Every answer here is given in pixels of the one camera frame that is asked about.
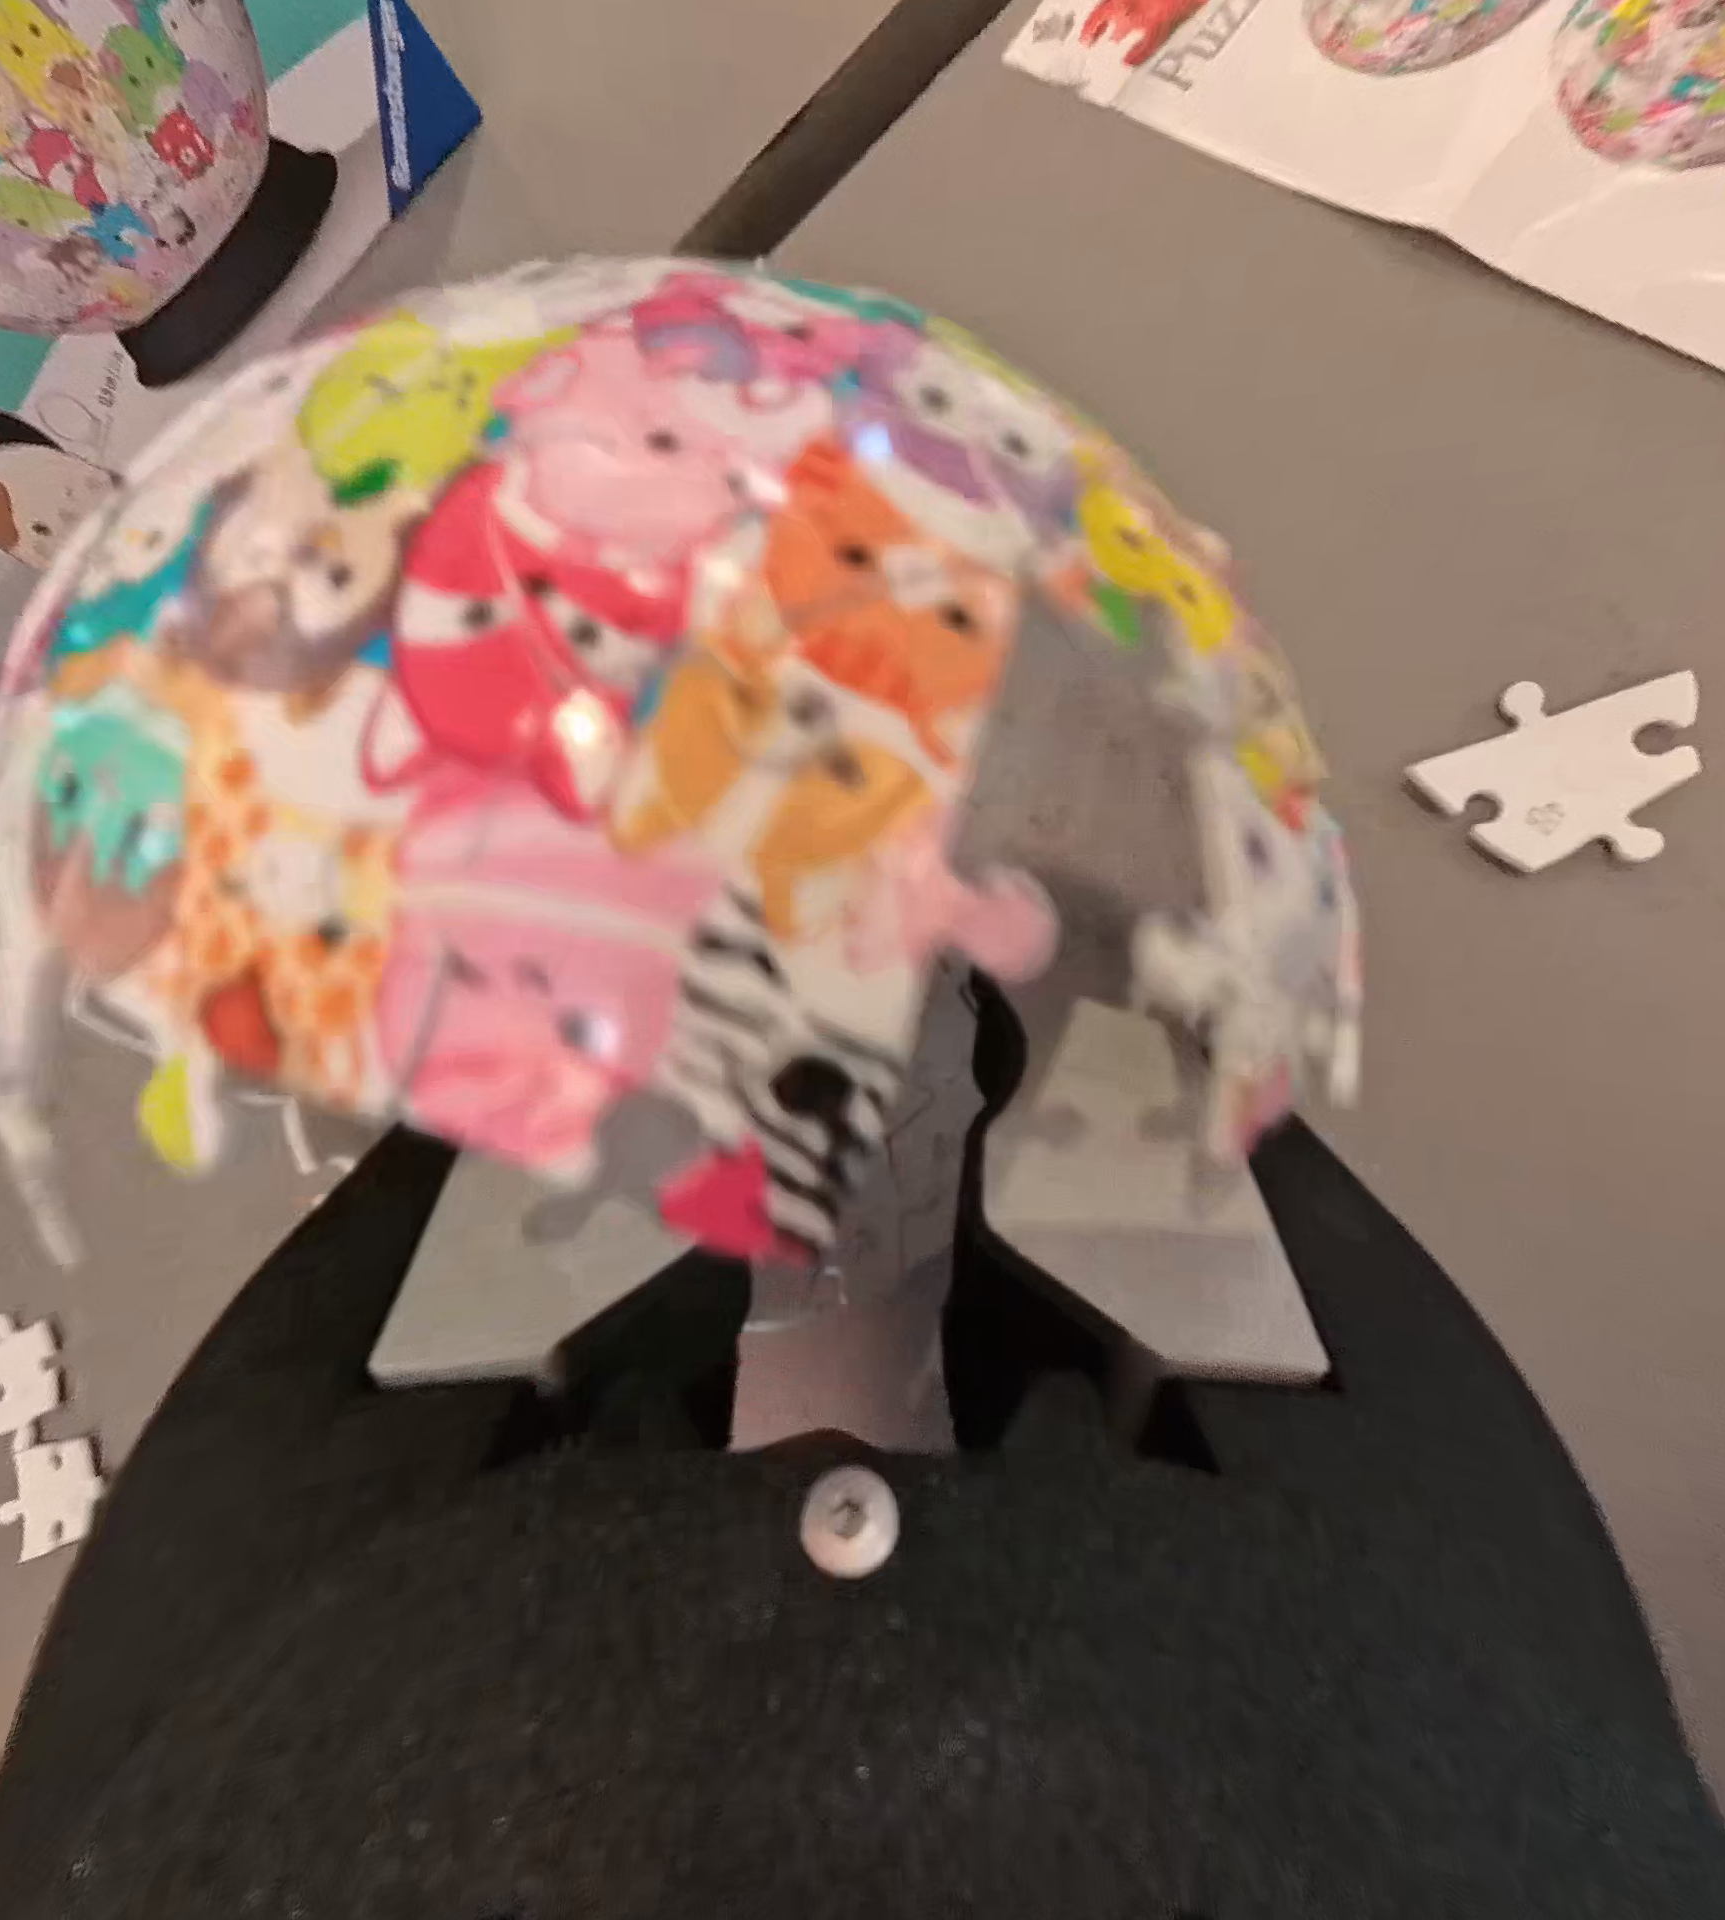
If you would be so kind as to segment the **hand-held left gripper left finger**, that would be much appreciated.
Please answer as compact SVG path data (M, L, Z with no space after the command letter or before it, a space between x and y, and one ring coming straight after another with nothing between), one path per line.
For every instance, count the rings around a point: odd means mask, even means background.
M550 1196L520 1164L457 1156L398 1298L365 1349L380 1392L573 1380L629 1336L719 1356L758 1269L669 1234L634 1196Z

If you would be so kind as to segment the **puzzle instruction leaflet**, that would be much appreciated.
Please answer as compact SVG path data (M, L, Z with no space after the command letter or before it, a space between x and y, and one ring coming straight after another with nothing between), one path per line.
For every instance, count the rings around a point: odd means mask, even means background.
M1006 67L1725 373L1725 0L1036 8Z

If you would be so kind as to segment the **colourful puzzle ball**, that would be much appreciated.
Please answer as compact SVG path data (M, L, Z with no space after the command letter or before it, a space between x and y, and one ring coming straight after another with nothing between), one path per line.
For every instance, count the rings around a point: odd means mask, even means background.
M227 373L0 664L0 1156L58 1013L209 1173L238 1096L835 1253L931 975L1117 997L1241 1164L1352 1100L1367 939L1235 559L981 336L758 261L428 290Z

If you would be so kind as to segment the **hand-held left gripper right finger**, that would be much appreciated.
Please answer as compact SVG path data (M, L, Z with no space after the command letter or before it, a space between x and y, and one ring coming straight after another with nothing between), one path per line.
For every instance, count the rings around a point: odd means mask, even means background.
M1202 1047L1097 997L1022 1032L1015 997L974 992L974 1013L987 1115L958 1189L958 1356L1326 1380L1258 1177L1191 1140Z

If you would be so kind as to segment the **white puzzle piece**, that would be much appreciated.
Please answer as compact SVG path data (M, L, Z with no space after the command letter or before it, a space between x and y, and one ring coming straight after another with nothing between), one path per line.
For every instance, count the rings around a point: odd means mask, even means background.
M1694 669L1584 711L1551 711L1543 683L1510 683L1493 715L1502 736L1405 766L1405 788L1444 819L1488 804L1488 819L1472 827L1478 850L1514 881L1589 844L1623 868L1666 850L1666 833L1642 816L1701 778L1701 748L1686 743L1701 721Z
M0 1313L0 1442L21 1456L38 1423L68 1402L52 1319L21 1326Z
M105 1502L105 1476L96 1476L94 1434L12 1442L12 1502L0 1502L0 1530L21 1531L21 1569L76 1550L96 1523L96 1502Z

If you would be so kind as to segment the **teal puzzle box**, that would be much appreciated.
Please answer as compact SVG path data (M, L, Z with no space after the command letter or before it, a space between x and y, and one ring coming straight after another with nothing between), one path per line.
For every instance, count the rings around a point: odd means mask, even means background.
M407 0L0 0L0 548L299 336L470 133Z

